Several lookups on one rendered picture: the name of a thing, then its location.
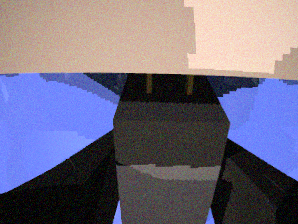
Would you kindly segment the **dark grey two-prong plug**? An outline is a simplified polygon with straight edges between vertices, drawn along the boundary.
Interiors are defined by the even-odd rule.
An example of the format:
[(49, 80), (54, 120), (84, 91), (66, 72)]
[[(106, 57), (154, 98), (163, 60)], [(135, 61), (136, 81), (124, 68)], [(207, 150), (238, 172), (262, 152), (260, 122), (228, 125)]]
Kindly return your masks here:
[(208, 76), (128, 73), (112, 121), (121, 224), (205, 224), (230, 131)]

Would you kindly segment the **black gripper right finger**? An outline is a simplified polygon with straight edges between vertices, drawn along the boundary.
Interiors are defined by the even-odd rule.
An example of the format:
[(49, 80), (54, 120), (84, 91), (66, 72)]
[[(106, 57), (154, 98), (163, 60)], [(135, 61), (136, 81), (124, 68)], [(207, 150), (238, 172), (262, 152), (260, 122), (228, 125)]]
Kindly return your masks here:
[(214, 224), (298, 224), (298, 180), (227, 139), (210, 208)]

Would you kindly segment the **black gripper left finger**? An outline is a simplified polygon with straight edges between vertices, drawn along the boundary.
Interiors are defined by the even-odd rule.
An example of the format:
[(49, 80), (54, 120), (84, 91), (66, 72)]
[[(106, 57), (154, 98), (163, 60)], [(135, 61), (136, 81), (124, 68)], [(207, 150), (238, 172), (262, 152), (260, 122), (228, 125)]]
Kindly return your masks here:
[(0, 194), (0, 224), (113, 224), (120, 194), (113, 128), (63, 163)]

